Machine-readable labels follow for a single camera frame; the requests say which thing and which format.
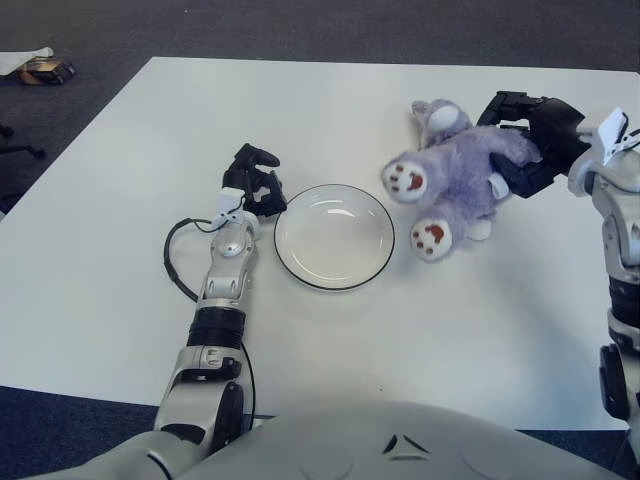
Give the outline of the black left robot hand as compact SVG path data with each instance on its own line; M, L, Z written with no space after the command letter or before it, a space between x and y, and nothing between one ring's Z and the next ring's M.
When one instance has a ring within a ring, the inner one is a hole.
M282 183L274 168L280 160L273 154L245 143L223 175L223 187L242 190L244 209L260 217L271 217L287 209Z

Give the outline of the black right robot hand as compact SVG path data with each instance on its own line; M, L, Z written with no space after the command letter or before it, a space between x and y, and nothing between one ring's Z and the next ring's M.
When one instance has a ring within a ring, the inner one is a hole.
M511 192L530 198L544 190L558 175L567 175L589 145L579 139L578 125L585 116L564 101L531 97L525 92L499 91L480 115L479 126L496 125L523 134L542 159L518 166L504 154L493 154L491 163Z

